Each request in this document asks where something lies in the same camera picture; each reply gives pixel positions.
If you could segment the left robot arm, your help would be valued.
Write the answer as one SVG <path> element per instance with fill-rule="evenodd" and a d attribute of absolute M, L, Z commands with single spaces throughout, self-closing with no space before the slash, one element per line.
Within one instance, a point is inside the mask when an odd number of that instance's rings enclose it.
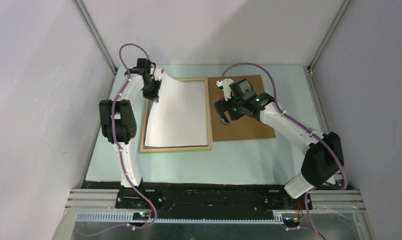
<path fill-rule="evenodd" d="M 101 132 L 113 145 L 120 164 L 120 184 L 124 188 L 137 187 L 142 181 L 132 152 L 133 139 L 138 131 L 132 102 L 141 93 L 146 100 L 157 103 L 163 73 L 163 68 L 158 68 L 151 60 L 139 58 L 136 66 L 126 70 L 126 80 L 118 93 L 111 99 L 99 102 Z"/>

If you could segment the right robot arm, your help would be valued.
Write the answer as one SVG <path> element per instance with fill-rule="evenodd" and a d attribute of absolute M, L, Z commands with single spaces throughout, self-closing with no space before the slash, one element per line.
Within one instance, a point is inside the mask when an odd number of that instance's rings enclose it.
<path fill-rule="evenodd" d="M 223 98 L 214 103 L 214 108 L 224 126 L 242 117 L 253 118 L 278 131 L 303 154 L 300 173 L 284 185 L 285 191 L 279 196 L 284 208 L 293 209 L 300 196 L 325 184 L 343 168 L 342 144 L 336 133 L 324 133 L 303 124 L 287 114 L 270 94 L 257 94 L 246 78 L 221 79 L 216 88 L 222 91 Z"/>

